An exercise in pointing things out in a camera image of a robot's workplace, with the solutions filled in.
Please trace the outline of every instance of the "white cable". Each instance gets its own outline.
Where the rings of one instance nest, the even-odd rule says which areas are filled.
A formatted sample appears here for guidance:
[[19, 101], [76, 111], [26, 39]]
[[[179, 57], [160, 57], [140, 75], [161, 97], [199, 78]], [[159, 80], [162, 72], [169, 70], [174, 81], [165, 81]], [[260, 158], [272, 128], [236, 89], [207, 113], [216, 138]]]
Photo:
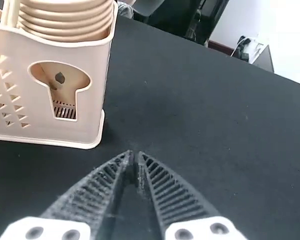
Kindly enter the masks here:
[[258, 44], [263, 45], [262, 43], [258, 42], [257, 39], [256, 39], [255, 37], [247, 36], [247, 37], [245, 37], [244, 39], [242, 39], [242, 40], [240, 40], [240, 41], [238, 42], [238, 44], [235, 46], [235, 49], [234, 49], [233, 52], [231, 53], [230, 57], [233, 57], [233, 56], [234, 56], [234, 54], [235, 54], [237, 48], [239, 47], [239, 45], [240, 45], [243, 41], [245, 41], [245, 40], [247, 40], [247, 39], [252, 39], [252, 40], [256, 41]]

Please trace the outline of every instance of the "black tabletop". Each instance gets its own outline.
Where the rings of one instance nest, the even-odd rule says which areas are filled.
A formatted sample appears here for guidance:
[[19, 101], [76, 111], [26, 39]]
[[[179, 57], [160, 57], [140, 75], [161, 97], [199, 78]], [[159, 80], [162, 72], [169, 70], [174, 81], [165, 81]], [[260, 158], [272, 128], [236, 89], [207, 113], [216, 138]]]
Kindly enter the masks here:
[[[300, 240], [300, 85], [119, 18], [91, 150], [0, 141], [0, 234], [38, 216], [94, 167], [130, 149], [162, 161], [250, 240]], [[124, 192], [113, 239], [152, 239]]]

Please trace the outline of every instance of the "cup rim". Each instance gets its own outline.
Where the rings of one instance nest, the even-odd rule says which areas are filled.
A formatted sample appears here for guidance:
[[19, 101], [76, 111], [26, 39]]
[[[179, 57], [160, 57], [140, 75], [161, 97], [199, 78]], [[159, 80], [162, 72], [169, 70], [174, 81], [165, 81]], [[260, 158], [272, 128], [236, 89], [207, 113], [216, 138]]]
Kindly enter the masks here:
[[67, 36], [78, 36], [78, 35], [83, 35], [83, 34], [97, 31], [98, 29], [102, 28], [105, 24], [107, 24], [112, 19], [112, 17], [113, 17], [112, 14], [109, 14], [101, 21], [95, 22], [93, 24], [82, 26], [82, 27], [68, 28], [68, 29], [63, 29], [63, 28], [58, 29], [58, 28], [38, 26], [26, 21], [22, 17], [19, 17], [19, 23], [41, 34], [46, 34], [49, 36], [51, 35], [51, 36], [67, 37]]
[[104, 0], [21, 0], [22, 4], [25, 4], [32, 8], [38, 8], [46, 11], [49, 11], [49, 9], [55, 10], [56, 8], [64, 10], [63, 8], [73, 6], [75, 6], [75, 8], [78, 9], [78, 7], [80, 6], [82, 6], [83, 8], [85, 7], [85, 5], [91, 4], [97, 6], [101, 5], [103, 2]]
[[20, 3], [20, 11], [23, 13], [35, 17], [51, 21], [64, 21], [64, 22], [73, 22], [79, 20], [89, 19], [97, 14], [100, 14], [105, 9], [110, 7], [112, 0], [106, 0], [101, 5], [90, 8], [88, 10], [82, 11], [73, 11], [73, 12], [56, 12], [56, 11], [46, 11], [41, 9], [32, 8], [23, 3]]
[[52, 28], [52, 29], [73, 29], [79, 28], [82, 26], [91, 25], [93, 23], [98, 22], [100, 19], [105, 18], [107, 15], [110, 15], [113, 11], [113, 6], [109, 7], [104, 12], [88, 19], [77, 20], [77, 21], [54, 21], [54, 20], [47, 20], [35, 16], [31, 16], [23, 11], [20, 10], [19, 17], [27, 21], [28, 23], [32, 23], [36, 26], [41, 26], [44, 28]]
[[46, 40], [50, 40], [50, 41], [55, 41], [55, 42], [62, 42], [62, 43], [73, 43], [73, 42], [84, 42], [88, 38], [91, 38], [91, 37], [93, 37], [95, 35], [103, 33], [104, 31], [107, 30], [107, 28], [109, 28], [111, 26], [113, 20], [114, 20], [114, 16], [112, 15], [111, 18], [110, 18], [110, 20], [106, 24], [104, 24], [102, 27], [100, 27], [99, 29], [97, 29], [95, 31], [92, 31], [92, 32], [89, 32], [89, 33], [79, 34], [79, 35], [73, 35], [73, 36], [48, 35], [48, 34], [44, 34], [44, 33], [40, 33], [40, 32], [37, 32], [35, 30], [32, 30], [32, 29], [24, 26], [20, 22], [18, 24], [21, 26], [21, 28], [25, 32], [28, 32], [29, 34], [35, 35], [35, 36], [40, 37], [42, 39], [46, 39]]

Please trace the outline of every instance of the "ribbed gripper pad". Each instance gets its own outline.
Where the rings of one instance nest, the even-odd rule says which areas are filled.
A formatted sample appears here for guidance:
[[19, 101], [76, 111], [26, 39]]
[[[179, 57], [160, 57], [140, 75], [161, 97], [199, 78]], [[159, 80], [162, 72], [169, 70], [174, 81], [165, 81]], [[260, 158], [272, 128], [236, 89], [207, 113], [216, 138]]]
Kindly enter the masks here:
[[84, 222], [91, 228], [91, 239], [107, 239], [132, 159], [132, 152], [126, 151], [94, 169], [40, 217]]
[[220, 215], [181, 176], [143, 152], [138, 155], [138, 192], [151, 200], [162, 239], [172, 223]]

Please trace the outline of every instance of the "screw hole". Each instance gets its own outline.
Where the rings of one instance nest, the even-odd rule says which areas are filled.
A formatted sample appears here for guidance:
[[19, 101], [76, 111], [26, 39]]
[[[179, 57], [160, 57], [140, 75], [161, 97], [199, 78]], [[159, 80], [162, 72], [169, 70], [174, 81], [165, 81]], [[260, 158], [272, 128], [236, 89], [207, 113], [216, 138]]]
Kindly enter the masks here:
[[62, 236], [62, 240], [79, 240], [80, 232], [78, 230], [69, 230]]
[[31, 228], [25, 235], [28, 240], [38, 239], [43, 233], [44, 229], [41, 226]]
[[60, 84], [63, 84], [66, 80], [65, 76], [63, 75], [62, 72], [58, 72], [55, 76], [54, 76], [54, 79], [60, 83]]
[[177, 240], [191, 240], [194, 238], [191, 232], [188, 231], [187, 229], [179, 229], [178, 231], [175, 232], [174, 236], [175, 239]]
[[221, 223], [214, 223], [210, 226], [211, 232], [213, 232], [214, 234], [219, 234], [219, 235], [223, 235], [223, 234], [227, 234], [229, 233], [228, 228], [221, 224]]

